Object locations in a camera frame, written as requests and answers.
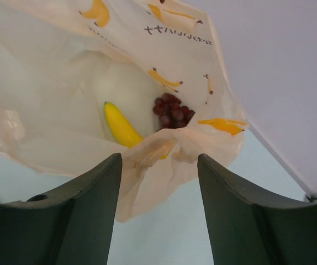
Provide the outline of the yellow fake banana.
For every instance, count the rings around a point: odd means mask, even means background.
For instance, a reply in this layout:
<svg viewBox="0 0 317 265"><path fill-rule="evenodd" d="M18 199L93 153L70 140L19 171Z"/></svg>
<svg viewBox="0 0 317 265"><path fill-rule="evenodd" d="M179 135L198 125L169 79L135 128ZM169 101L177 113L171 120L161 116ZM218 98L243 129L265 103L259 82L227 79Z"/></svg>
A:
<svg viewBox="0 0 317 265"><path fill-rule="evenodd" d="M132 148L141 143L146 137L154 134L152 130L150 134L142 136L121 110L112 102L105 102L103 110L108 129L116 142L120 145Z"/></svg>

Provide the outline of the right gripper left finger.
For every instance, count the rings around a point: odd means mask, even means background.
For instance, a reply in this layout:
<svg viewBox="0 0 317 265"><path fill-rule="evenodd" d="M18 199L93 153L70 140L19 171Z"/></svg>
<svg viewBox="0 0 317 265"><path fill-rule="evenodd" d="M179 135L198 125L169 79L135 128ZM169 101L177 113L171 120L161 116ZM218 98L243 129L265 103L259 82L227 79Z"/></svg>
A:
<svg viewBox="0 0 317 265"><path fill-rule="evenodd" d="M29 200L0 204L0 264L106 264L122 157Z"/></svg>

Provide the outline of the translucent orange plastic bag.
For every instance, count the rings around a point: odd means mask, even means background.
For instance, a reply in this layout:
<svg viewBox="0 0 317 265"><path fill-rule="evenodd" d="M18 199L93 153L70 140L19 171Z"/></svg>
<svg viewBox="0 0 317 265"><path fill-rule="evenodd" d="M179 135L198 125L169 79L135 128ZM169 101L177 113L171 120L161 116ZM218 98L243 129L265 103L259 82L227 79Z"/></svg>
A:
<svg viewBox="0 0 317 265"><path fill-rule="evenodd" d="M152 108L164 93L195 111L186 127L158 129ZM120 145L105 102L154 134ZM182 1L0 1L0 154L75 177L120 153L119 222L195 179L200 154L230 165L248 126L204 11Z"/></svg>

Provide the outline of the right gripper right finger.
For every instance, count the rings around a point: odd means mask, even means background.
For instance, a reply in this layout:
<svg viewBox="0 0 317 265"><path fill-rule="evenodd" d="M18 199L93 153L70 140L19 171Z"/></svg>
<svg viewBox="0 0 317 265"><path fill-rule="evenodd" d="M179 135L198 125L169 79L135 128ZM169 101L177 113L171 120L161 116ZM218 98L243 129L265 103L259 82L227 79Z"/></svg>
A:
<svg viewBox="0 0 317 265"><path fill-rule="evenodd" d="M317 203L266 190L198 157L215 264L317 264Z"/></svg>

